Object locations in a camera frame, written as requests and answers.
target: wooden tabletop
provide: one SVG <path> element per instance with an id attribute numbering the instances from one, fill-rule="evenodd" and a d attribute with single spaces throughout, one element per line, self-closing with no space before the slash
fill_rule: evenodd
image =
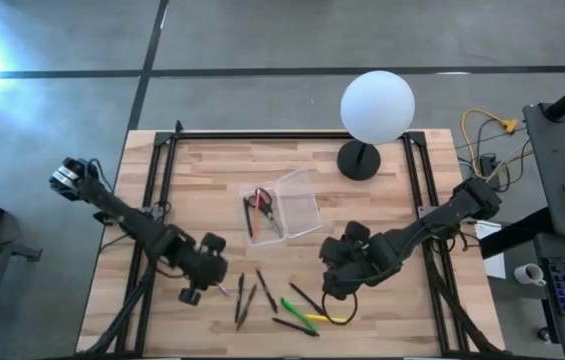
<path id="1" fill-rule="evenodd" d="M 425 130 L 441 202 L 461 182 L 451 133 Z M 115 193 L 128 204 L 140 206 L 144 193 L 154 131 L 129 133 Z M 213 232 L 227 241 L 225 257 L 229 269 L 224 286 L 227 298 L 217 288 L 202 294 L 197 307 L 178 301 L 186 283 L 158 275 L 144 354 L 146 356 L 213 357 L 378 357 L 432 356 L 439 354 L 435 323 L 421 249 L 405 261 L 402 271 L 380 285 L 362 286 L 359 310 L 347 326 L 316 322 L 320 337 L 312 338 L 271 321 L 276 316 L 261 290 L 255 269 L 262 271 L 279 304 L 284 297 L 300 311 L 312 308 L 290 287 L 292 281 L 319 302 L 322 273 L 318 258 L 327 236 L 339 238 L 349 220 L 357 220 L 372 232 L 401 228 L 416 219 L 409 174 L 401 142 L 380 145 L 382 164 L 376 176 L 364 182 L 348 180 L 338 171 L 335 159 L 344 140 L 180 140 L 176 149 L 169 201 L 173 211 L 167 221 L 177 223 L 196 239 Z M 322 227 L 281 244 L 252 247 L 247 243 L 239 189 L 243 185 L 274 181 L 293 169 L 309 170 L 319 206 Z M 426 198 L 421 167 L 422 194 Z M 163 165 L 156 184 L 159 192 Z M 264 218 L 260 224 L 265 226 Z M 103 244 L 119 236 L 117 228 L 107 229 Z M 125 239 L 99 256 L 78 350 L 88 348 L 109 325 L 121 307 L 132 240 Z M 455 278 L 462 306 L 496 346 L 503 348 L 491 291 L 479 248 L 452 254 Z M 179 270 L 164 269 L 171 273 Z M 239 332 L 234 324 L 238 277 L 245 273 L 245 294 L 255 283 L 258 291 L 248 318 Z M 352 299 L 327 302 L 332 316 L 348 317 Z M 278 317 L 299 323 L 280 307 Z M 450 319 L 447 309 L 445 317 Z M 132 318 L 128 346 L 133 347 L 136 315 Z M 449 335 L 452 322 L 447 320 Z"/>

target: plastic container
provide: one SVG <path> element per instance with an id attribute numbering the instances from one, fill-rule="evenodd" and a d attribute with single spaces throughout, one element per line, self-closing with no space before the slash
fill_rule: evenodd
<path id="1" fill-rule="evenodd" d="M 295 170 L 276 181 L 241 186 L 241 208 L 244 208 L 244 199 L 248 201 L 249 197 L 255 196 L 255 190 L 258 188 L 266 190 L 272 197 L 271 207 L 274 219 L 279 225 L 280 234 L 275 231 L 273 224 L 261 210 L 256 213 L 253 207 L 249 207 L 250 222 L 254 230 L 255 217 L 258 217 L 257 238 L 253 239 L 249 235 L 246 213 L 242 211 L 249 245 L 262 246 L 281 243 L 285 239 L 301 236 L 322 226 L 311 177 L 306 169 Z"/>

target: lamp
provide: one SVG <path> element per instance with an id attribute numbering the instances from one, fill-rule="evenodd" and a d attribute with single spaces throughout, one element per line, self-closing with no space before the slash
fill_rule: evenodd
<path id="1" fill-rule="evenodd" d="M 409 128 L 415 112 L 411 87 L 387 71 L 357 77 L 340 102 L 342 124 L 356 139 L 338 153 L 340 172 L 352 180 L 370 179 L 380 168 L 380 153 L 373 145 L 397 139 Z"/>

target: white paper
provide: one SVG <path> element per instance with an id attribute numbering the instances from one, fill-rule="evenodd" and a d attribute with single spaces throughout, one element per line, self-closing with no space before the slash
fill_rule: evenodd
<path id="1" fill-rule="evenodd" d="M 502 230 L 502 225 L 479 220 L 475 224 L 475 235 L 478 239 L 485 237 Z M 498 279 L 506 279 L 506 269 L 504 268 L 504 254 L 500 253 L 484 260 L 484 267 L 486 268 L 486 275 Z"/>

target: mug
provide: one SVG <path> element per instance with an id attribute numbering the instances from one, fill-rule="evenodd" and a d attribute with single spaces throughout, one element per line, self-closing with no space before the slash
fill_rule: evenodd
<path id="1" fill-rule="evenodd" d="M 513 272 L 520 284 L 533 284 L 537 286 L 546 285 L 544 271 L 536 264 L 526 264 L 519 266 Z"/>

